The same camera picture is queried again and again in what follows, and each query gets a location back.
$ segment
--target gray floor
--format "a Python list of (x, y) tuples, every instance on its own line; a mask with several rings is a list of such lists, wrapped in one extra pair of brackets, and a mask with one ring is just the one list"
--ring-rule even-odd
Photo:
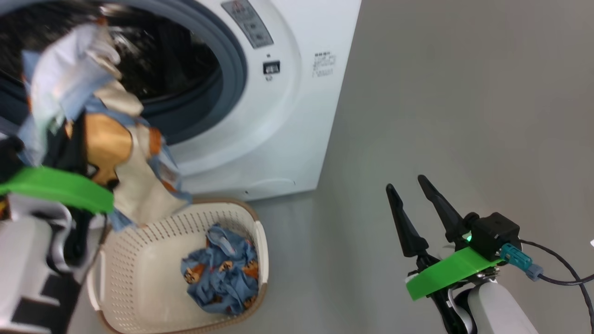
[[(411, 302), (384, 194), (392, 182), (431, 250), (445, 243), (417, 174), (459, 209), (500, 211), (588, 275), (594, 250), (594, 2), (364, 1), (316, 192), (254, 203), (270, 289), (218, 333), (444, 333)], [(550, 276), (570, 279), (528, 249)], [(500, 280), (541, 334), (586, 333), (577, 288)], [(72, 333), (101, 333), (86, 301)]]

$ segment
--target orange fabric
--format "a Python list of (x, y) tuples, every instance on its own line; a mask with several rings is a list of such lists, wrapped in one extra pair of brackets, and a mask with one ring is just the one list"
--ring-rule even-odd
[(120, 123), (105, 114), (85, 115), (87, 158), (98, 168), (93, 182), (106, 186), (118, 179), (115, 167), (126, 162), (132, 153), (132, 135)]
[(199, 276), (202, 276), (202, 273), (204, 272), (204, 268), (206, 268), (206, 264), (200, 263), (198, 266), (193, 267), (192, 271), (197, 273)]
[(171, 191), (172, 193), (177, 193), (177, 190), (175, 190), (175, 188), (172, 185), (170, 185), (169, 182), (161, 181), (161, 183), (163, 184), (165, 189), (167, 189), (167, 191)]
[(97, 18), (97, 21), (95, 22), (100, 26), (107, 26), (108, 18), (106, 18), (105, 16), (100, 16), (99, 18)]
[(233, 261), (225, 261), (219, 267), (219, 272), (224, 272), (225, 270), (229, 270), (233, 268)]
[(64, 126), (64, 131), (66, 132), (66, 136), (68, 136), (68, 139), (72, 139), (72, 132), (74, 131), (74, 122), (67, 121), (66, 125)]
[[(26, 83), (27, 82), (27, 78), (25, 77), (24, 74), (21, 75), (21, 80)], [(33, 103), (31, 102), (31, 96), (29, 96), (27, 94), (27, 106), (29, 107), (29, 112), (33, 112)]]
[(158, 155), (161, 152), (161, 132), (157, 128), (148, 129), (150, 156)]
[(252, 307), (252, 305), (254, 305), (254, 303), (256, 302), (256, 296), (252, 296), (252, 298), (247, 299), (246, 301), (244, 301), (244, 307), (245, 309), (249, 309), (250, 307)]
[(251, 260), (245, 267), (242, 268), (246, 276), (250, 276), (258, 280), (258, 262)]
[(3, 199), (0, 201), (0, 212), (3, 212), (8, 207), (8, 200)]

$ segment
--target white cloth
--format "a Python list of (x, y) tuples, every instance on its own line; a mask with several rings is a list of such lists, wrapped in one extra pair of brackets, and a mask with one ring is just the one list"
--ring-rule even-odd
[(115, 168), (119, 185), (113, 192), (115, 208), (137, 226), (160, 220), (187, 205), (171, 195), (147, 163), (148, 129), (128, 127), (132, 134), (130, 159)]
[(114, 80), (95, 91), (95, 97), (110, 110), (121, 112), (131, 117), (138, 117), (144, 107), (136, 95), (126, 92), (126, 88)]
[(78, 118), (88, 97), (113, 80), (105, 64), (118, 64), (120, 57), (106, 30), (83, 24), (41, 54), (30, 78), (31, 116), (19, 133), (31, 165), (39, 166), (45, 157), (47, 130), (57, 130), (64, 119)]

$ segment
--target green 3d printed part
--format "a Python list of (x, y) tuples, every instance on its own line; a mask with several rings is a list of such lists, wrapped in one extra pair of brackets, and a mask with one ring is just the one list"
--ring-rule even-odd
[(406, 284), (413, 300), (418, 300), (462, 279), (470, 277), (501, 262), (489, 262), (472, 248), (461, 249), (450, 257), (423, 270)]
[(23, 168), (0, 184), (0, 195), (7, 193), (56, 201), (91, 213), (113, 211), (113, 194), (107, 189), (81, 175), (48, 167)]

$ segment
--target basket handle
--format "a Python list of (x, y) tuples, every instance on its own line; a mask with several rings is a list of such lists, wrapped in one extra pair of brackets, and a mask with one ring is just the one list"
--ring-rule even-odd
[[(97, 299), (97, 284), (95, 283), (95, 269), (97, 267), (97, 263), (101, 264), (101, 268), (99, 268), (99, 299)], [(103, 250), (99, 250), (98, 254), (98, 261), (96, 260), (91, 268), (89, 269), (89, 273), (87, 274), (87, 293), (89, 295), (89, 301), (91, 302), (91, 306), (95, 311), (101, 310), (101, 303), (105, 299), (105, 252)]]

